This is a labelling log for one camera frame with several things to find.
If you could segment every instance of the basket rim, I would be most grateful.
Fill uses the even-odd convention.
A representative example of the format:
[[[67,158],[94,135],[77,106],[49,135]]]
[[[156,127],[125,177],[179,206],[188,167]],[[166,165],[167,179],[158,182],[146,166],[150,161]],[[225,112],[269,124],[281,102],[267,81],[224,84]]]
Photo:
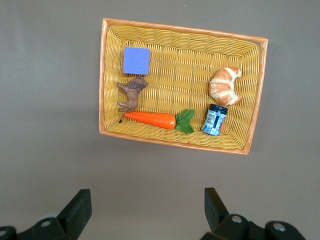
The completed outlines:
[[[224,149],[219,147],[209,147],[209,146],[200,146],[195,144],[188,143],[179,143],[179,142],[170,142],[157,139],[149,139],[145,137],[136,137],[124,133],[111,132],[105,129],[105,116],[104,116],[104,75],[105,75],[105,49],[107,46],[107,31],[108,26],[132,26],[140,27],[146,29],[159,29],[159,30],[168,30],[178,33],[193,33],[193,34],[202,34],[219,38],[232,38],[244,41],[251,41],[260,45],[260,62],[259,62],[259,74],[257,81],[257,95],[255,97],[255,106],[252,112],[251,124],[247,132],[247,142],[243,149]],[[101,28],[101,42],[100,42],[100,72],[99,72],[99,132],[104,135],[109,135],[113,137],[135,140],[140,142],[156,143],[162,145],[170,145],[176,147],[198,149],[198,150],[207,150],[215,152],[224,152],[224,153],[233,153],[233,154],[245,154],[247,155],[250,151],[254,132],[256,129],[256,124],[259,115],[260,102],[262,97],[262,89],[265,78],[265,69],[266,69],[266,59],[267,59],[267,49],[268,49],[269,40],[263,36],[252,36],[239,33],[231,33],[217,30],[209,30],[202,28],[194,27],[185,27],[185,26],[175,26],[175,25],[166,25],[159,23],[149,23],[141,21],[131,21],[123,20],[116,18],[103,18],[102,19],[102,28]]]

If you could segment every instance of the wicker basket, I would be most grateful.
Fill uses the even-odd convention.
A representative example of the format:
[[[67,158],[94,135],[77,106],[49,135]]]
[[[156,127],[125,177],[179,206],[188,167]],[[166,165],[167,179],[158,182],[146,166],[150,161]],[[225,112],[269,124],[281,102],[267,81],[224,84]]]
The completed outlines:
[[[266,67],[268,39],[189,27],[105,18],[102,21],[99,85],[100,133],[129,140],[191,149],[248,154],[256,127]],[[194,133],[186,135],[127,119],[117,100],[127,96],[116,82],[136,76],[123,73],[124,47],[150,49],[148,86],[139,94],[137,111],[178,114],[194,109]],[[243,97],[228,107],[219,136],[201,131],[210,104],[209,82],[224,67],[242,77],[235,92]]]

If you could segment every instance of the brown animal figurine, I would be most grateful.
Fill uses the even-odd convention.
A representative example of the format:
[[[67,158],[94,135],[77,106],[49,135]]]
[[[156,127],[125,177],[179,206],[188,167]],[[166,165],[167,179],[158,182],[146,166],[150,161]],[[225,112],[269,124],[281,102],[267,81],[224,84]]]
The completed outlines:
[[[129,81],[126,85],[121,84],[120,82],[116,82],[116,85],[119,87],[119,91],[128,96],[127,102],[117,101],[119,105],[124,108],[119,108],[119,112],[130,113],[134,111],[138,107],[138,94],[142,89],[144,89],[148,82],[141,75],[138,75],[135,79]]]

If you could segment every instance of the black lid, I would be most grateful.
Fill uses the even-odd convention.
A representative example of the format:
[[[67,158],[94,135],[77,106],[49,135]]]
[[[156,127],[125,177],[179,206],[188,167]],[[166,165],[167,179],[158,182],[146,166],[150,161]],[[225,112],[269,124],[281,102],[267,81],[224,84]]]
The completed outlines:
[[[212,111],[221,111],[221,112],[224,112],[224,113],[228,112],[228,108],[223,107],[223,106],[219,106],[219,105],[216,105],[216,104],[210,104],[209,109],[212,110]]]

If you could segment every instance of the purple-blue cube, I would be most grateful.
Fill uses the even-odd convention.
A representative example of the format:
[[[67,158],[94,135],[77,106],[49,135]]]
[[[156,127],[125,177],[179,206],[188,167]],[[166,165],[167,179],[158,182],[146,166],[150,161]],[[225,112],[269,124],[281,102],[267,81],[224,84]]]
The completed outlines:
[[[125,74],[147,75],[149,73],[150,49],[124,47],[123,72]]]

